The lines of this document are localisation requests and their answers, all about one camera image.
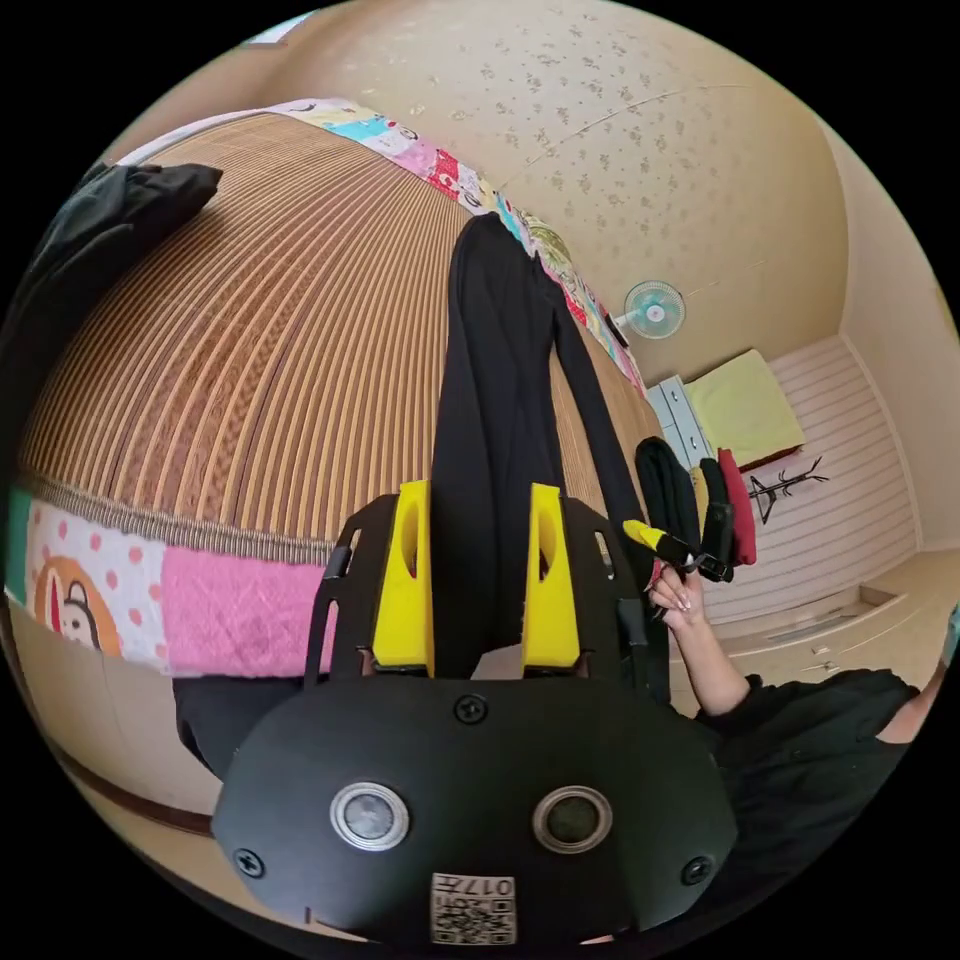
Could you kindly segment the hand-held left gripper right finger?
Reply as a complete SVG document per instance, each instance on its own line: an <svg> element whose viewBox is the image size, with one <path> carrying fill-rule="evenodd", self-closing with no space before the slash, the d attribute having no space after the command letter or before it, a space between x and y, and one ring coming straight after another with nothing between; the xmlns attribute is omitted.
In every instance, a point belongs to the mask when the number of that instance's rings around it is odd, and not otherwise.
<svg viewBox="0 0 960 960"><path fill-rule="evenodd" d="M524 672L570 672L580 658L562 497L540 483L531 487L521 648Z"/></svg>

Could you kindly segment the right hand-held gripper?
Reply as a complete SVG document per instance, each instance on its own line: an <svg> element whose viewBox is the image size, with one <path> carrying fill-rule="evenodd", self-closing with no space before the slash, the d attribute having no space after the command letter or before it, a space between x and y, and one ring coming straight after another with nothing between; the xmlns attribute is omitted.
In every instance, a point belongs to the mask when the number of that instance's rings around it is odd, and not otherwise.
<svg viewBox="0 0 960 960"><path fill-rule="evenodd" d="M623 532L632 541L652 552L672 566L683 576L713 565L713 555L694 548L667 531L651 527L645 522L630 519L623 522Z"/></svg>

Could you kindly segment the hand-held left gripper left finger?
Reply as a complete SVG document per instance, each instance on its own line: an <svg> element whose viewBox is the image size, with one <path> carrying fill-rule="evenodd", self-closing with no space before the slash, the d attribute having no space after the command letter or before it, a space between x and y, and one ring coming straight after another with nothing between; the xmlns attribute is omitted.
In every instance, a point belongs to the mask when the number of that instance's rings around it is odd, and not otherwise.
<svg viewBox="0 0 960 960"><path fill-rule="evenodd" d="M404 483L387 541L374 629L374 659L382 670L435 670L430 546L430 483Z"/></svg>

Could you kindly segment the person's right hand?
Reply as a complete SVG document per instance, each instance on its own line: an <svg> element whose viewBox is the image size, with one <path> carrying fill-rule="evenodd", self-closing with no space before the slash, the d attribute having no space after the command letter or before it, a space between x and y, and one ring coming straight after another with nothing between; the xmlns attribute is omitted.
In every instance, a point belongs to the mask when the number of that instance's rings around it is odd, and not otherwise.
<svg viewBox="0 0 960 960"><path fill-rule="evenodd" d="M648 598L677 638L706 623L702 579L696 569L685 572L663 566L648 590Z"/></svg>

